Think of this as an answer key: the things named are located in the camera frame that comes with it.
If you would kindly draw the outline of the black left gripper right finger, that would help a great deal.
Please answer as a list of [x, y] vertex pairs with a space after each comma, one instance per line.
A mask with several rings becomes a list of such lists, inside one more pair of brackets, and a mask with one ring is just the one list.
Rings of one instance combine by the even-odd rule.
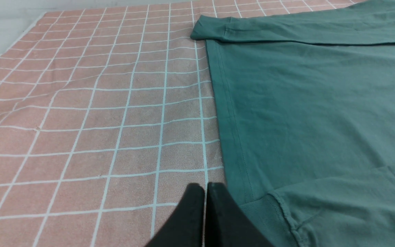
[[246, 217], [223, 183], [207, 185], [206, 247], [272, 247]]

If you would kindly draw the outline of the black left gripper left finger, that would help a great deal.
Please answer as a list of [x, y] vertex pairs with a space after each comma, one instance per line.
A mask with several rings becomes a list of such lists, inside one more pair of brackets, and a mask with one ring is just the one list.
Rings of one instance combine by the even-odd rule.
[[202, 246], [204, 196], [204, 189], [199, 184], [188, 184], [175, 210], [146, 246]]

